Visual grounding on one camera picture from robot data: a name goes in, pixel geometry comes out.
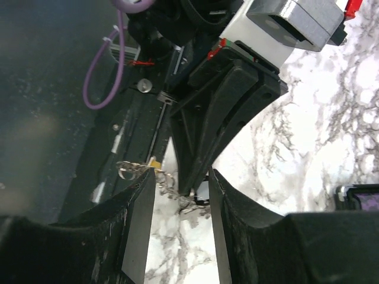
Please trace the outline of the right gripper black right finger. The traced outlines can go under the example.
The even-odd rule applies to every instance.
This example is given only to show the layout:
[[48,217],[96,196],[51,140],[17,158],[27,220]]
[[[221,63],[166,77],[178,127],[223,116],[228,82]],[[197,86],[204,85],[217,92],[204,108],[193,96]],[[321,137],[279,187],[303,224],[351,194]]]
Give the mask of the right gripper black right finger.
[[378,213],[281,216],[209,170],[221,283],[377,283]]

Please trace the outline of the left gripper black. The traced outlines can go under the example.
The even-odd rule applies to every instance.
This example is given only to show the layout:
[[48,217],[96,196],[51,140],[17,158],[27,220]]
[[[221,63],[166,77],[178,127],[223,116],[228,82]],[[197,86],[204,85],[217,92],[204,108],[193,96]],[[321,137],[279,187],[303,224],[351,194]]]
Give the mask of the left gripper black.
[[178,191],[196,191],[210,165],[235,135],[288,91],[279,70],[242,43],[225,38],[176,85],[171,113]]

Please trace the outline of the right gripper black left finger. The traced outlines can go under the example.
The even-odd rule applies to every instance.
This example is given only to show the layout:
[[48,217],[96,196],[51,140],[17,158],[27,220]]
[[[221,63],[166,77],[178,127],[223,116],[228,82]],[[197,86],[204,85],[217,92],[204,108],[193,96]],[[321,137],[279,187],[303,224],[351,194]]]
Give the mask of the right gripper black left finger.
[[143,283],[155,173],[60,224],[1,217],[2,283]]

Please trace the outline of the silver disc keyring holder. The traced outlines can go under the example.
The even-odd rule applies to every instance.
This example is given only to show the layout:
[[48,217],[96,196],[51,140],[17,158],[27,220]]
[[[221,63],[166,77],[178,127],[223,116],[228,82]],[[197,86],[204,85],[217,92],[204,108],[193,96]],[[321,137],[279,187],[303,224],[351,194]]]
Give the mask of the silver disc keyring holder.
[[194,192],[191,192],[189,196],[181,196],[178,193],[178,190],[175,189],[175,177],[172,174],[163,171],[159,167],[156,167],[154,163],[154,159],[150,161],[150,164],[119,161],[116,163],[116,168],[118,170],[119,177],[124,180],[126,180],[126,177],[124,175],[125,173],[133,174],[133,177],[131,179],[134,179],[145,171],[154,169],[156,185],[160,189],[160,194],[167,195],[169,199],[177,200],[179,202],[180,213],[189,214],[196,211],[200,216],[210,218],[211,212],[209,202],[206,202],[205,205],[196,204]]

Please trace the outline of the key with black tag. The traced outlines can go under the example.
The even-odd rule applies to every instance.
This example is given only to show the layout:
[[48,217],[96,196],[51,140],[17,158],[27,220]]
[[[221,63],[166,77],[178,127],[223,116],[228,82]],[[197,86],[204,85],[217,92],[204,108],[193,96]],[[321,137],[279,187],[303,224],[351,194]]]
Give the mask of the key with black tag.
[[191,190],[191,198],[195,206],[209,206],[210,194],[208,183],[209,181],[204,179],[196,191]]

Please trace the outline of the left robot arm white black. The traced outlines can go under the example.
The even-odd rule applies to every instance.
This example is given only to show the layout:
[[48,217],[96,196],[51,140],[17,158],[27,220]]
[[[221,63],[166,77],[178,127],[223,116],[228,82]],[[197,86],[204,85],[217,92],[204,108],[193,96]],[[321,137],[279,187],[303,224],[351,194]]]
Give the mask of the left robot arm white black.
[[242,127],[288,90],[275,41],[247,16],[248,1],[146,1],[129,22],[145,75],[171,105],[178,191],[199,188]]

